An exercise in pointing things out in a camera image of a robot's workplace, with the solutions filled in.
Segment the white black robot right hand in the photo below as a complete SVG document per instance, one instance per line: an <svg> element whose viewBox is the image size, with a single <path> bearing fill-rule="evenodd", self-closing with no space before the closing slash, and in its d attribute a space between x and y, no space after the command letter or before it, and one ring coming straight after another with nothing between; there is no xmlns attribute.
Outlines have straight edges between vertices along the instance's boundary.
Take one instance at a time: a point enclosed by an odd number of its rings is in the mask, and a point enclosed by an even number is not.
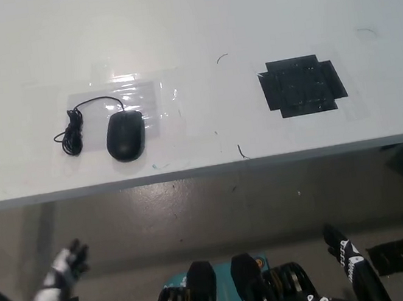
<svg viewBox="0 0 403 301"><path fill-rule="evenodd" d="M330 224L323 226L323 238L330 255L343 267L357 301L392 301L371 264L351 240ZM308 294L306 301L349 301Z"/></svg>

